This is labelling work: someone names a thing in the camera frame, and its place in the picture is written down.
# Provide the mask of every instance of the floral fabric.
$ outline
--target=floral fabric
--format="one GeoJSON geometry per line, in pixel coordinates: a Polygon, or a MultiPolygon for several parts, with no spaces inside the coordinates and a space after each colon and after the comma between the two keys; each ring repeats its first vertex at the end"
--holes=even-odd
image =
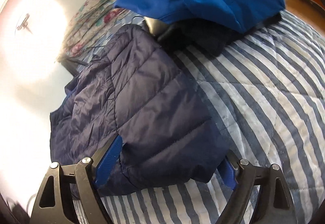
{"type": "Polygon", "coordinates": [[[71,19],[62,44],[61,54],[80,55],[95,43],[116,22],[127,14],[125,9],[114,9],[116,0],[87,0],[71,19]]]}

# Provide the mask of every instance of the metal rivet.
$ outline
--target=metal rivet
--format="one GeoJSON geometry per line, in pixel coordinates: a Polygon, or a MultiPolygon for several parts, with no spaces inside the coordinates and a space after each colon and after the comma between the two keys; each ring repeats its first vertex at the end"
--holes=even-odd
{"type": "Polygon", "coordinates": [[[90,163],[91,158],[85,157],[84,159],[81,160],[82,163],[90,163]]]}
{"type": "Polygon", "coordinates": [[[249,164],[249,162],[246,159],[241,159],[240,164],[244,165],[244,166],[247,166],[249,164]]]}
{"type": "Polygon", "coordinates": [[[50,167],[52,169],[57,168],[58,166],[59,166],[59,163],[58,162],[53,162],[53,163],[50,164],[50,167]]]}
{"type": "Polygon", "coordinates": [[[276,171],[280,170],[280,166],[278,166],[277,164],[272,164],[272,168],[276,171]]]}

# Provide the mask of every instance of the quilted jacket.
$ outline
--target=quilted jacket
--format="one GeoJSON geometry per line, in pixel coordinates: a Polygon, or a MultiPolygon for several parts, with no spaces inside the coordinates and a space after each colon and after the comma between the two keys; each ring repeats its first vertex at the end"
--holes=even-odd
{"type": "Polygon", "coordinates": [[[101,195],[208,182],[227,146],[181,70],[138,25],[125,25],[66,87],[51,113],[52,161],[91,157],[116,132],[119,160],[101,195]]]}

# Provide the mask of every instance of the wooden floor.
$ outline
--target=wooden floor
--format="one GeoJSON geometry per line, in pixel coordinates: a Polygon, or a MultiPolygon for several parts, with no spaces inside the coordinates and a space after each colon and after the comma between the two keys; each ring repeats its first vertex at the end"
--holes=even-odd
{"type": "Polygon", "coordinates": [[[322,14],[311,4],[303,0],[285,0],[286,8],[291,13],[308,23],[325,37],[325,12],[322,14]]]}

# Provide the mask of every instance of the bed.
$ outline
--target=bed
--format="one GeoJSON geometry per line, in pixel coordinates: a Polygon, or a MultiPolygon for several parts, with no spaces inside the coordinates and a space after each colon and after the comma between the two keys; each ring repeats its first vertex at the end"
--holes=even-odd
{"type": "MultiPolygon", "coordinates": [[[[298,223],[308,223],[324,200],[325,40],[288,11],[282,20],[227,46],[213,57],[194,46],[171,56],[191,81],[238,157],[258,166],[281,166],[298,223]]],[[[141,23],[129,11],[79,59],[90,62],[126,23],[141,23]]],[[[244,223],[249,223],[258,187],[244,223]]],[[[231,195],[218,172],[207,184],[149,188],[102,198],[114,223],[215,223],[231,195]]],[[[80,223],[87,223],[74,201],[80,223]]]]}

